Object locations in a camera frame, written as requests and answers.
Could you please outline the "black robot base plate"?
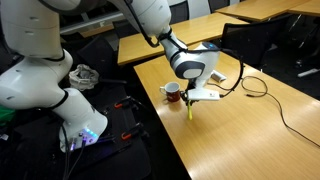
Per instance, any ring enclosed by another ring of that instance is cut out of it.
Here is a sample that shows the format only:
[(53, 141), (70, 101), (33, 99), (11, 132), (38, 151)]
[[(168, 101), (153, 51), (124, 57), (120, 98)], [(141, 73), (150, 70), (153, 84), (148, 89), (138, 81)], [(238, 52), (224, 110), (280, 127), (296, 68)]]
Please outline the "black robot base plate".
[(143, 180), (151, 173), (149, 156), (144, 145), (148, 137), (122, 140), (121, 134), (137, 123), (132, 107), (115, 109), (107, 105), (103, 113), (109, 124), (98, 135), (85, 126), (70, 140), (63, 180)]

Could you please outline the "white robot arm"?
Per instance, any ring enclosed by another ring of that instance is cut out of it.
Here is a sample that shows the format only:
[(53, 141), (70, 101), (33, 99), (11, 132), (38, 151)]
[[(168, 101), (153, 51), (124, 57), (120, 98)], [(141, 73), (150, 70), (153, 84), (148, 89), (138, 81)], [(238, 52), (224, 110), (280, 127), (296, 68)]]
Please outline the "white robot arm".
[(23, 59), (1, 74), (0, 103), (14, 110), (46, 108), (60, 116), (64, 120), (59, 132), (64, 153), (96, 143), (108, 119), (79, 90), (59, 86), (72, 66), (84, 60), (62, 47), (59, 16), (87, 12), (104, 2), (120, 10), (146, 41), (157, 39), (175, 75), (188, 81), (186, 102), (220, 98), (206, 87), (219, 49), (208, 42), (188, 49), (170, 26), (167, 0), (1, 0), (4, 41)]

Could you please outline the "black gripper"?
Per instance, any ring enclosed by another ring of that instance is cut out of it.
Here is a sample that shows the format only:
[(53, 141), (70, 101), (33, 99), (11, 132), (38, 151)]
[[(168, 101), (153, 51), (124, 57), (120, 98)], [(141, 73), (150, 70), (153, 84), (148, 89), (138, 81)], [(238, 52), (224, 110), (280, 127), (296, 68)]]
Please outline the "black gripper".
[(181, 91), (180, 91), (180, 98), (181, 98), (184, 102), (192, 101), (192, 99), (190, 99), (189, 96), (188, 96), (188, 90), (181, 90)]

